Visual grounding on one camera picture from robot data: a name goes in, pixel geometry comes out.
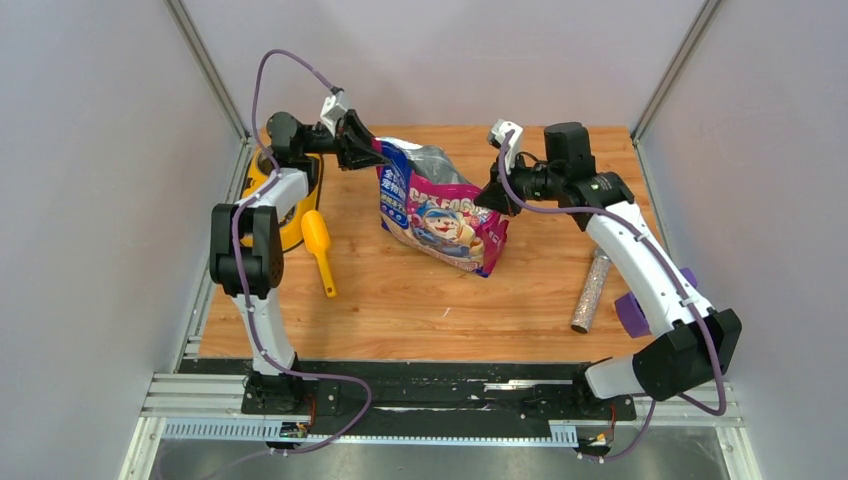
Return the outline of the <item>pink pet food bag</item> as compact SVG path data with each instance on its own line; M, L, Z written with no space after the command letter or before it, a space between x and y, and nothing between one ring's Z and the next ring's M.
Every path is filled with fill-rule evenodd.
M474 203L482 189L437 146L378 139L390 163L377 168L382 227L398 241L461 270L491 275L508 219Z

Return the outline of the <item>yellow plastic scoop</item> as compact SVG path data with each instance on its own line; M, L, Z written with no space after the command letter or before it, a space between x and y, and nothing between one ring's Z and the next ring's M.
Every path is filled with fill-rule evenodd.
M329 262L331 239L322 214L318 210L307 211L301 220L301 231L306 249L317 263L325 295L336 297L338 289Z

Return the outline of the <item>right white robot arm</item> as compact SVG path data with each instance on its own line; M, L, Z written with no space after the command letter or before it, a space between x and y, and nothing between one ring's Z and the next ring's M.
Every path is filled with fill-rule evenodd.
M576 373L571 403L584 417L596 417L619 396L655 401L685 398L689 390L714 381L719 405L726 407L724 375L741 334L731 309L717 310L687 279L654 237L634 194L620 175L600 172L588 130L579 122L557 123L543 131L545 157L525 163L523 129L500 119L488 143L498 158L475 203L515 216L523 210L570 215L610 258L636 307L633 336L652 341L633 355L583 366Z

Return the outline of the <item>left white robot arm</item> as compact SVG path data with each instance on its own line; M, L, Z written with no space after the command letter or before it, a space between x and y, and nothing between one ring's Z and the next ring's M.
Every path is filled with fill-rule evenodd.
M319 156L334 155L342 170L381 166L389 160L354 109L337 117L325 114L314 125L278 112L256 144L271 169L252 193L213 208L209 274L237 306L248 332L248 392L253 398L267 394L279 411L293 413L304 405L307 389L295 369L297 354L279 304L284 273L279 218L316 187Z

